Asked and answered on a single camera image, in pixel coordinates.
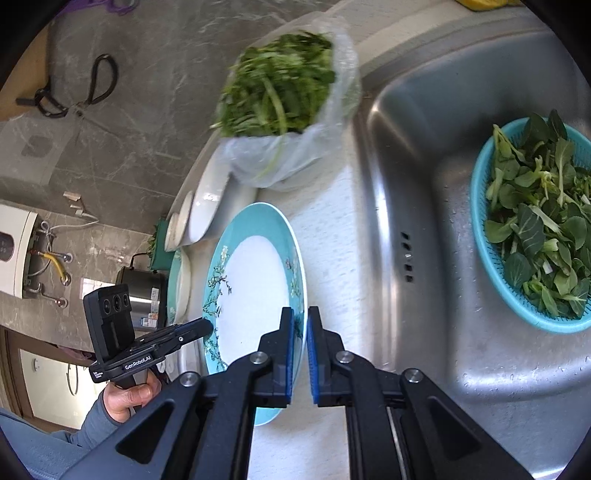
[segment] person's arm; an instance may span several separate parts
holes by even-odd
[[[119,425],[130,417],[130,407],[145,406],[162,388],[160,381],[148,370],[146,384],[122,390],[108,383],[86,415],[76,433],[61,430],[53,437],[90,450],[105,440]]]

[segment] sink basin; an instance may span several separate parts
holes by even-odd
[[[472,233],[469,184],[492,132],[557,108],[591,136],[591,90],[535,18],[464,29],[368,74],[354,122],[372,241],[377,366],[422,369],[535,478],[554,479],[591,426],[591,333],[517,317]]]

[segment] gray sleeve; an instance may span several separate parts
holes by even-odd
[[[105,402],[103,401],[103,392],[101,392],[99,398],[97,398],[86,415],[80,430],[76,433],[61,430],[59,432],[53,432],[51,436],[90,450],[105,440],[119,425],[121,424],[113,420],[107,413]]]

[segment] purple object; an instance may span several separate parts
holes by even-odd
[[[70,2],[57,14],[60,15],[82,10],[83,8],[96,7],[98,5],[106,5],[107,11],[112,14],[125,15],[131,12],[138,6],[139,0],[131,0],[129,5],[125,7],[118,7],[115,0],[70,0]]]

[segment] water heater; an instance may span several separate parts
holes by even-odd
[[[22,298],[37,214],[0,205],[0,291]]]

